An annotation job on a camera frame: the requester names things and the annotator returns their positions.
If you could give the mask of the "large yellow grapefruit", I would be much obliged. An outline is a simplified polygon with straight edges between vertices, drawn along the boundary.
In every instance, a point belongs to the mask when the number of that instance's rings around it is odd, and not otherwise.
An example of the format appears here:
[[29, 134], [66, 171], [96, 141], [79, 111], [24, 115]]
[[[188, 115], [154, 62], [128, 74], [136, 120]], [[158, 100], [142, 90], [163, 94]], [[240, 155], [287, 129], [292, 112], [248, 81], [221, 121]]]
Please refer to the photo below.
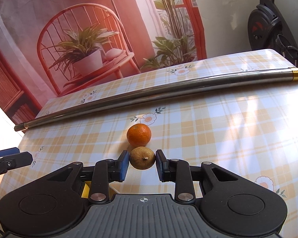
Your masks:
[[89, 197], [90, 186], [91, 186], [91, 181], [86, 181], [82, 192], [82, 198]]

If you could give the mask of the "brown longan fruit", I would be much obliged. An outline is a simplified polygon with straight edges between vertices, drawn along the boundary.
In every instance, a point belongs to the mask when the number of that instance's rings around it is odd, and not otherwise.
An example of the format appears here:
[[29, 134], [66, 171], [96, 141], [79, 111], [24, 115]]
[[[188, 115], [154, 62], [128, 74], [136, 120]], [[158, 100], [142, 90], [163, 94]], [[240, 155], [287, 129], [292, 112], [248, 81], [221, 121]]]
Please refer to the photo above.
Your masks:
[[155, 161], [155, 153], [147, 147], [134, 148], [129, 155], [129, 162], [138, 170], [149, 169], [154, 165]]

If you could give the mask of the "telescopic metal pole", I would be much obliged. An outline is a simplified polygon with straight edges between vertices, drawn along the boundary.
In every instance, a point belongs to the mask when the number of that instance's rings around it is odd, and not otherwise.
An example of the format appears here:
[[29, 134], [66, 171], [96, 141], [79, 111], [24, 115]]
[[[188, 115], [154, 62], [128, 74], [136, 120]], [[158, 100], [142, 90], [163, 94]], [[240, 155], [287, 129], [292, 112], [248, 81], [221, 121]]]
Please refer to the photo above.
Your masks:
[[103, 112], [106, 110], [113, 110], [121, 107], [138, 105], [141, 103], [149, 103], [163, 99], [193, 95], [201, 92], [209, 92], [262, 83], [266, 84], [296, 81], [298, 81], [298, 68], [296, 67], [201, 77], [198, 79], [184, 80], [180, 82], [144, 88], [141, 90], [102, 98], [97, 101], [80, 104], [28, 122], [17, 124], [15, 125], [14, 130], [16, 132], [26, 131], [30, 128], [68, 120], [73, 117], [80, 117], [96, 112]]

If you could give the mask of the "plaid floral tablecloth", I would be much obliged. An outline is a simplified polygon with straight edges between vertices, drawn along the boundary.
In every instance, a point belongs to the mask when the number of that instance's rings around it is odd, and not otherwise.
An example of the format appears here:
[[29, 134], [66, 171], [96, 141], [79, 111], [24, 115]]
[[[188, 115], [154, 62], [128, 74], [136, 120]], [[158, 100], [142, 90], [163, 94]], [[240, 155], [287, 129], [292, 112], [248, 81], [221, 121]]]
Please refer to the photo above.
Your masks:
[[[226, 55], [53, 98], [37, 117], [165, 83], [288, 67], [291, 63], [270, 49]], [[30, 129], [19, 149], [32, 153], [34, 162], [4, 175], [0, 199], [73, 161], [95, 165], [116, 159], [125, 149], [131, 151], [126, 132], [135, 123], [149, 126], [152, 138], [147, 146], [162, 149], [167, 158], [191, 165], [211, 161], [277, 193], [288, 208], [281, 236], [298, 237], [298, 82], [197, 93]], [[141, 171], [130, 165], [125, 182], [110, 187], [118, 193], [174, 193], [173, 183], [159, 181], [155, 166]]]

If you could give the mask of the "black exercise bike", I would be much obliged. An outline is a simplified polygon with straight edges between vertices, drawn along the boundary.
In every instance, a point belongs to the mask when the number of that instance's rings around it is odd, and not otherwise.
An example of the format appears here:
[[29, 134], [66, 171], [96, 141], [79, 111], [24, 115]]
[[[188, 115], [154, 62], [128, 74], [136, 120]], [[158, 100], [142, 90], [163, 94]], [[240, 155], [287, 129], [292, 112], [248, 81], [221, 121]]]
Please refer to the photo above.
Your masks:
[[275, 0], [259, 0], [248, 19], [252, 50], [273, 49], [298, 67], [298, 46]]

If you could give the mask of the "back middle tangerine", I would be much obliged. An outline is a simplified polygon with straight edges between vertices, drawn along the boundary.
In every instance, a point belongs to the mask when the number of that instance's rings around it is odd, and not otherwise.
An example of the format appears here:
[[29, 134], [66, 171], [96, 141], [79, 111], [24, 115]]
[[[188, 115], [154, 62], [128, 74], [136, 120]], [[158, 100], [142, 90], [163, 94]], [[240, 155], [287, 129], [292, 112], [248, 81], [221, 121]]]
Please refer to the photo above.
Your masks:
[[126, 137], [133, 147], [144, 147], [150, 142], [152, 132], [145, 124], [135, 124], [128, 129]]

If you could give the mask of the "printed room backdrop cloth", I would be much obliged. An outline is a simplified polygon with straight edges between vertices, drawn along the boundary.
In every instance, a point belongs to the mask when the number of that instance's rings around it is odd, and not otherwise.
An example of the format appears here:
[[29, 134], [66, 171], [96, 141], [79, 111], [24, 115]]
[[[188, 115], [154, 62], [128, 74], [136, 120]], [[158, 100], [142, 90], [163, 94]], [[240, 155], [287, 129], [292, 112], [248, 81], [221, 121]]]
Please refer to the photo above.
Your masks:
[[0, 0], [0, 108], [15, 124], [51, 98], [206, 56], [196, 0]]

